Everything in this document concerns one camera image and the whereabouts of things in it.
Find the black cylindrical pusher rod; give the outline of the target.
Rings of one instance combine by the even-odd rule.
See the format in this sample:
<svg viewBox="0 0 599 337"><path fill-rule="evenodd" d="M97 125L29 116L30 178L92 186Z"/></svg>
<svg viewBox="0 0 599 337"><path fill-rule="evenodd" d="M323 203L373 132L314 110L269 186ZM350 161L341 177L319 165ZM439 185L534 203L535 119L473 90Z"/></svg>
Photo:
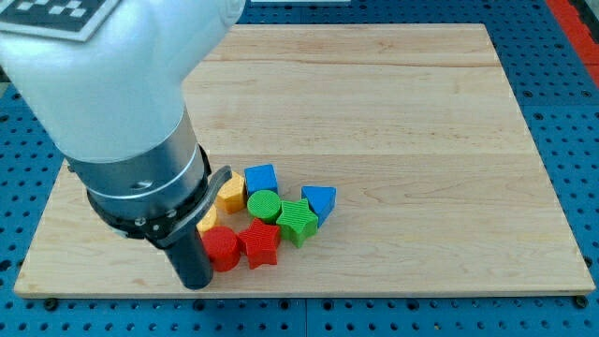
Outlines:
<svg viewBox="0 0 599 337"><path fill-rule="evenodd" d="M198 290L213 278L213 269L202 240L195 227L165 250L183 286Z"/></svg>

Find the black clamp ring with lever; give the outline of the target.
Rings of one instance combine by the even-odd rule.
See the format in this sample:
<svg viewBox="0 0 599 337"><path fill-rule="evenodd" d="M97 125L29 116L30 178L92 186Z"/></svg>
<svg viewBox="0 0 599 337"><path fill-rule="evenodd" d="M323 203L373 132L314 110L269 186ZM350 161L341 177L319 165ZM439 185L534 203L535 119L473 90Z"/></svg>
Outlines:
<svg viewBox="0 0 599 337"><path fill-rule="evenodd" d="M85 164L87 198L98 216L127 239L168 249L204 217L232 178L230 166L212 171L198 145L155 147L117 163Z"/></svg>

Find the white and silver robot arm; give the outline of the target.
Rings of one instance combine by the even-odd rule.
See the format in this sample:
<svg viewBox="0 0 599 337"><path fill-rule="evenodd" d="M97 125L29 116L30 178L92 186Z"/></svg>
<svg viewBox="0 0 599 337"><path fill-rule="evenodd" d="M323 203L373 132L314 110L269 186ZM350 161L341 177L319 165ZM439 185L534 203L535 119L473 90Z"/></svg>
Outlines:
<svg viewBox="0 0 599 337"><path fill-rule="evenodd" d="M168 256L183 285L212 266L197 222L232 175L212 170L183 80L242 0L6 0L1 66L114 231Z"/></svg>

